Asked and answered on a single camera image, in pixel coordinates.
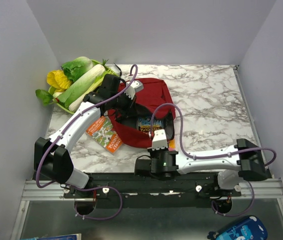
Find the treehouse storey book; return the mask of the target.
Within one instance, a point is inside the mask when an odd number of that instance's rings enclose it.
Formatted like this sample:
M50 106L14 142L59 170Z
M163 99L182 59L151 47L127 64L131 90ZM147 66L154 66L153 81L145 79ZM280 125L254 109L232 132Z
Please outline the treehouse storey book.
M163 129L164 124L161 120L154 120L152 124L152 131L161 130ZM140 132L149 135L151 130L151 117L138 117L136 122L136 128Z

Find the Roald Dahl Charlie book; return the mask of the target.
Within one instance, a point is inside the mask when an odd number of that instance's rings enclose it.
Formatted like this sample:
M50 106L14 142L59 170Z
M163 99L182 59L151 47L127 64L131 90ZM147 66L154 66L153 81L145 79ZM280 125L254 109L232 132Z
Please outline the Roald Dahl Charlie book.
M175 151L176 150L176 144L175 144L175 140L171 139L168 141L168 150L169 151Z

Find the red backpack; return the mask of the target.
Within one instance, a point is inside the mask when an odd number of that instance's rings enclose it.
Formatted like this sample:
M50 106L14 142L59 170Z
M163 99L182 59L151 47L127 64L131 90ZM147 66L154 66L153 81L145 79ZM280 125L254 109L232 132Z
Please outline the red backpack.
M158 111L157 107L162 104L172 103L172 97L166 83L157 78L140 78L143 90L136 93L135 110L136 114L131 117L115 117L111 115L114 110L107 112L115 132L122 142L135 148L147 149L152 146L149 135L137 130L137 119L139 117L151 117L150 131L153 132L153 121L160 120L168 141L174 139L174 119L176 117L175 108L163 106Z

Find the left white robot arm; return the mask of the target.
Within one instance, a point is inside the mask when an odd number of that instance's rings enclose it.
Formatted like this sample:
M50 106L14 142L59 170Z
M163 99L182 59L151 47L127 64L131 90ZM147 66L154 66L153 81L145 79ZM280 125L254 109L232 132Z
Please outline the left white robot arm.
M143 84L131 78L129 82L106 74L96 92L84 96L83 102L72 117L47 139L40 137L34 144L34 170L38 181L43 175L53 182L75 187L82 198L93 190L89 175L74 167L71 151L79 138L108 110L126 111L143 89Z

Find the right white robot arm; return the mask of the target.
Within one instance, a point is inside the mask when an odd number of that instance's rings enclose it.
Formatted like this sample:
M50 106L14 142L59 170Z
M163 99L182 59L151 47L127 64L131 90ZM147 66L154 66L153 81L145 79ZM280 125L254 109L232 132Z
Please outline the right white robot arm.
M184 153L149 148L148 152L149 155L136 159L135 175L165 180L199 171L220 170L217 180L211 184L217 196L223 196L239 182L261 182L269 178L262 148L244 138L216 150Z

